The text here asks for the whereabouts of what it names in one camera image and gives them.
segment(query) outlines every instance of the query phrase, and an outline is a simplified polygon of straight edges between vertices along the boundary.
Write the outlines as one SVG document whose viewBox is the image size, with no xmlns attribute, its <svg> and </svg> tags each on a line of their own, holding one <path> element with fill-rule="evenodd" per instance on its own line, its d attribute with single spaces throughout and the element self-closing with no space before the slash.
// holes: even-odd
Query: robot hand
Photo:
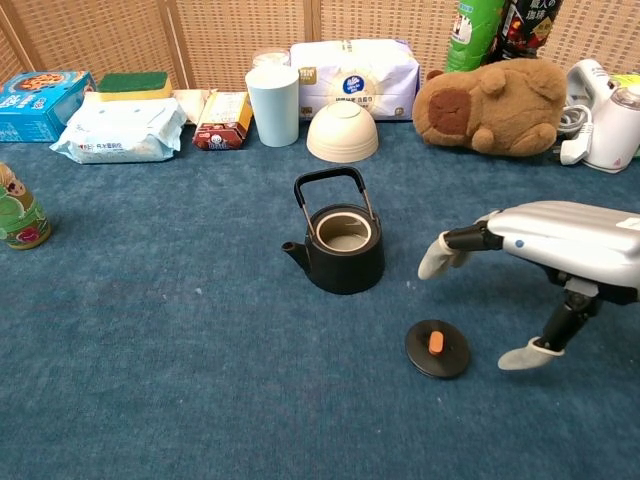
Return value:
<svg viewBox="0 0 640 480">
<path fill-rule="evenodd" d="M 483 232 L 486 234 L 487 220 L 497 213 L 498 211 L 494 211 L 480 217 L 472 227 L 446 231 L 438 235 L 438 238 L 422 257 L 418 267 L 418 277 L 421 280 L 429 280 L 443 275 L 449 267 L 459 268 L 463 266 L 469 260 L 472 251 L 485 250 L 485 248 L 468 248 L 478 241 L 483 242 L 482 245 L 484 246 L 482 238 L 473 240 L 472 237 L 478 237 L 478 235 L 482 237 Z"/>
<path fill-rule="evenodd" d="M 492 212 L 472 226 L 441 233 L 418 276 L 429 279 L 462 265 L 470 252 L 504 250 L 544 269 L 565 290 L 543 334 L 502 356 L 504 370 L 540 367 L 598 313 L 600 303 L 639 300 L 640 215 L 573 202 L 532 202 Z"/>
</svg>

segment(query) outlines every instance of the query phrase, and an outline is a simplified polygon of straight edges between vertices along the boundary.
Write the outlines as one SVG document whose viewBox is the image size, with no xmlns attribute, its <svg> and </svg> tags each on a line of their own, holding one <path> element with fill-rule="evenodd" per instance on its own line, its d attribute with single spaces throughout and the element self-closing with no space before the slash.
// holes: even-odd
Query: teapot handle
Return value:
<svg viewBox="0 0 640 480">
<path fill-rule="evenodd" d="M 307 206 L 304 201 L 304 197 L 302 196 L 302 190 L 300 187 L 305 183 L 315 182 L 316 180 L 324 180 L 326 178 L 333 177 L 342 177 L 347 176 L 353 178 L 356 182 L 356 186 L 358 187 L 358 191 L 362 194 L 364 198 L 364 203 L 367 206 L 367 210 L 369 210 L 369 216 L 372 220 L 375 219 L 373 214 L 373 209 L 371 208 L 371 202 L 369 201 L 369 195 L 367 195 L 367 189 L 364 186 L 364 180 L 362 179 L 362 175 L 360 172 L 353 167 L 337 167 L 337 168 L 329 168 L 326 170 L 318 170 L 316 172 L 305 173 L 304 175 L 300 175 L 294 184 L 293 193 L 296 196 L 296 200 L 298 201 L 298 205 L 304 212 L 304 216 L 307 219 L 307 224 L 309 225 L 309 231 L 311 235 L 315 235 L 315 231 L 313 229 L 313 225 L 311 224 L 311 217 L 309 217 L 309 212 L 307 211 Z"/>
</svg>

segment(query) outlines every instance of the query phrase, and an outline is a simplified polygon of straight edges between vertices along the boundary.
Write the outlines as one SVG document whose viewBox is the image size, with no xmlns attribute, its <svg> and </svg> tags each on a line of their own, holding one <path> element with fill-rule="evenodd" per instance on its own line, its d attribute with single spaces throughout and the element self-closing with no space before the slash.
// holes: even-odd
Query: wet wipes package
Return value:
<svg viewBox="0 0 640 480">
<path fill-rule="evenodd" d="M 88 101 L 51 149 L 74 162 L 160 162 L 180 150 L 187 116 L 175 98 Z"/>
<path fill-rule="evenodd" d="M 405 42 L 362 39 L 298 43 L 291 66 L 300 73 L 300 117 L 310 120 L 339 100 L 351 100 L 374 120 L 411 120 L 420 65 Z"/>
</svg>

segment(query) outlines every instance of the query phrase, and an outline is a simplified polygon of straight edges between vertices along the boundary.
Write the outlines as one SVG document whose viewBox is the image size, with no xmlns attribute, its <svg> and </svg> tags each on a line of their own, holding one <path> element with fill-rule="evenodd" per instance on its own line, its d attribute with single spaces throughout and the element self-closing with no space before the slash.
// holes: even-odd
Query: snack box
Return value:
<svg viewBox="0 0 640 480">
<path fill-rule="evenodd" d="M 200 115 L 193 144 L 202 150 L 237 150 L 247 138 L 252 117 L 247 92 L 214 92 Z"/>
<path fill-rule="evenodd" d="M 87 91 L 89 72 L 28 72 L 0 90 L 0 142 L 55 142 Z"/>
<path fill-rule="evenodd" d="M 359 39 L 297 43 L 291 66 L 300 73 L 300 117 L 311 120 L 339 100 L 350 100 L 374 120 L 411 120 L 420 89 L 420 64 L 406 42 Z"/>
</svg>

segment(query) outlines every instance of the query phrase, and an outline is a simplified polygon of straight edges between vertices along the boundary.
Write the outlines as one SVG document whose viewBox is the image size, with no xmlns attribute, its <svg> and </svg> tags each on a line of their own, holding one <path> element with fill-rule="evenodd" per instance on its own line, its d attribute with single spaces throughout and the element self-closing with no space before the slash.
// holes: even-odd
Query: stuffed animal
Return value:
<svg viewBox="0 0 640 480">
<path fill-rule="evenodd" d="M 563 70 L 541 58 L 504 60 L 470 72 L 427 75 L 413 105 L 425 143 L 522 157 L 556 141 L 566 100 Z"/>
</svg>

